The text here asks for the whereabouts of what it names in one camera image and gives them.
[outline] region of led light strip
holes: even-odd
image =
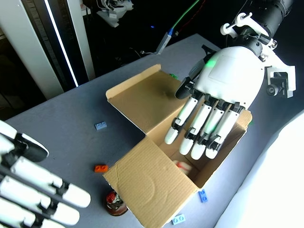
[[[76,87],[78,87],[77,80],[76,80],[76,78],[75,78],[75,75],[74,75],[72,66],[71,66],[71,64],[70,64],[70,61],[69,61],[69,59],[68,59],[68,57],[67,57],[67,52],[66,52],[66,50],[65,50],[65,47],[63,46],[63,43],[62,43],[62,40],[61,40],[59,31],[58,31],[57,25],[56,25],[56,23],[55,23],[53,13],[52,13],[51,8],[50,8],[50,6],[49,6],[48,0],[44,0],[44,2],[45,2],[45,4],[46,4],[47,10],[48,10],[48,14],[49,14],[49,16],[50,16],[50,18],[51,18],[53,27],[54,27],[54,29],[55,29],[55,32],[56,32],[56,35],[57,35],[57,38],[58,38],[58,41],[59,41],[60,46],[61,46],[61,49],[62,49],[62,51],[63,51],[63,55],[64,55],[65,58],[66,58],[66,62],[67,62],[68,68],[70,69],[70,72],[71,72],[71,74],[72,74],[72,77],[73,77],[73,80],[74,80],[74,82],[75,82]]]

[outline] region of open cardboard box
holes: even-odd
[[[146,137],[120,159],[105,179],[146,228],[160,228],[199,191],[245,134],[252,116],[243,111],[215,159],[193,160],[179,153],[185,132],[171,145],[164,137],[185,104],[174,94],[180,81],[155,65],[106,92],[108,102]],[[172,161],[193,168],[186,176]]]

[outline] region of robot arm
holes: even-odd
[[[186,155],[191,151],[196,160],[204,152],[210,159],[215,158],[241,111],[248,109],[257,96],[265,72],[268,94],[286,98],[293,95],[295,67],[287,66],[274,53],[277,42],[272,38],[291,3],[257,0],[250,6],[254,13],[240,13],[232,25],[222,26],[221,33],[230,35],[233,43],[213,53],[196,82],[187,77],[178,89],[178,98],[185,96],[184,91],[191,97],[173,120],[165,137],[167,144],[176,139],[203,97],[204,103],[184,136],[180,153]],[[240,35],[233,29],[235,26],[244,28]]]
[[[75,225],[79,212],[52,198],[85,208],[91,197],[81,188],[34,164],[48,157],[47,149],[13,127],[0,121],[0,166],[46,191],[32,188],[0,170],[0,224],[16,228],[63,228]]]

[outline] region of table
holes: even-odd
[[[76,228],[142,227],[130,211],[121,217],[112,217],[102,205],[102,197],[111,188],[101,174],[93,172],[94,165],[112,166],[144,137],[140,129],[107,102],[105,92],[158,63],[163,71],[173,73],[182,80],[192,66],[205,56],[201,48],[203,44],[219,50],[195,34],[168,46],[159,56],[143,57],[7,121],[19,132],[28,134],[49,149],[50,156],[40,163],[41,166],[91,194],[89,207],[79,209],[81,217]],[[279,128],[274,116],[286,116],[288,101],[268,97],[265,87],[266,82],[250,107],[254,122],[248,133],[205,184],[208,202],[201,203],[199,196],[195,195],[181,211],[186,222],[179,224],[180,228],[214,227],[257,157]],[[102,121],[107,123],[107,128],[96,131],[94,124]],[[166,228],[172,226],[172,223],[165,225]]]

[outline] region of light blue lego brick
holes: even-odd
[[[95,128],[96,128],[96,130],[101,130],[103,128],[106,128],[106,122],[101,122],[101,123],[95,124]]]
[[[207,195],[204,189],[202,191],[199,191],[199,197],[202,203],[208,202]]]
[[[184,221],[186,221],[186,218],[183,214],[178,215],[178,216],[174,217],[174,219],[172,219],[173,225],[179,224]]]

